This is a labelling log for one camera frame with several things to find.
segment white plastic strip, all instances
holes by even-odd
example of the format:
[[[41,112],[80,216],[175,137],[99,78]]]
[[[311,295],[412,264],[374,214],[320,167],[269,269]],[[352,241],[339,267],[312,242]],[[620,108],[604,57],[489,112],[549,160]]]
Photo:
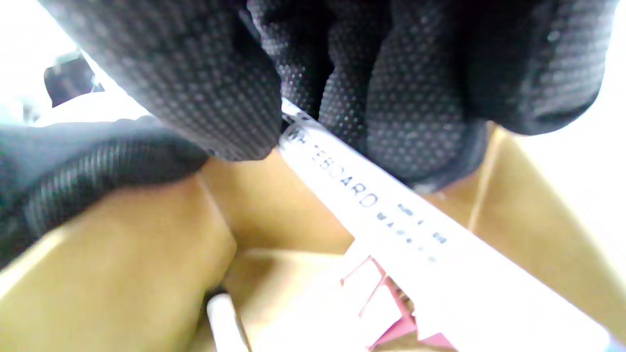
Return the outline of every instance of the white plastic strip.
[[[609,335],[287,100],[280,152],[461,352],[601,352]]]

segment dark object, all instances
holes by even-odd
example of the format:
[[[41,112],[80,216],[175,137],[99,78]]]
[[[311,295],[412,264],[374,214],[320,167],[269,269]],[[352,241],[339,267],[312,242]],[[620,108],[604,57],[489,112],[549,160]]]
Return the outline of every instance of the dark object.
[[[164,184],[207,154],[155,117],[0,125],[0,265],[120,187]]]
[[[82,54],[76,53],[68,60],[58,61],[44,72],[44,82],[53,108],[77,96],[104,91],[95,82],[95,74]]]

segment dotted grip glove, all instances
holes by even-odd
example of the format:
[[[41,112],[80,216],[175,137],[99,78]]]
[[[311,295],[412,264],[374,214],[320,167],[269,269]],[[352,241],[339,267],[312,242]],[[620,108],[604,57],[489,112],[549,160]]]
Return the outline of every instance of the dotted grip glove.
[[[594,101],[618,0],[40,0],[151,113],[264,158],[280,96],[422,192],[474,171],[493,120],[559,129]]]

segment brown cardboard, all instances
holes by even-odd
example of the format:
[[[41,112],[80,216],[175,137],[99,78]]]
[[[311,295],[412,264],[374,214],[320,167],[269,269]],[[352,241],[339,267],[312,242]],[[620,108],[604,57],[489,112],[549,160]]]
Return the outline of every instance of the brown cardboard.
[[[352,236],[277,152],[211,160],[200,178],[117,192],[3,271],[0,350],[211,351],[200,303],[222,278],[255,352],[338,349],[324,345],[340,337],[338,288],[315,278]],[[479,172],[426,198],[626,342],[623,282],[508,134]]]

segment glove finger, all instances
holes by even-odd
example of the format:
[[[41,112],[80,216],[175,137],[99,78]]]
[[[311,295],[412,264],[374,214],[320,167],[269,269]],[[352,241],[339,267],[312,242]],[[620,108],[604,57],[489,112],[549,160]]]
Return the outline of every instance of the glove finger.
[[[282,81],[282,96],[317,118],[331,70],[326,43],[330,17],[324,3],[248,0],[247,8]]]
[[[280,83],[228,1],[41,0],[137,102],[229,160],[280,135]]]
[[[367,86],[388,32],[387,1],[329,0],[335,21],[328,32],[334,69],[326,82],[319,121],[343,142],[363,152]]]
[[[182,179],[206,160],[200,147],[152,116],[42,128],[2,126],[0,229],[6,232],[0,252],[5,257],[24,238],[32,243],[113,189]]]
[[[557,130],[595,101],[618,0],[483,0],[468,51],[473,113],[522,134]]]
[[[465,113],[454,5],[392,0],[369,83],[365,155],[418,192],[468,175],[486,148],[485,123]]]

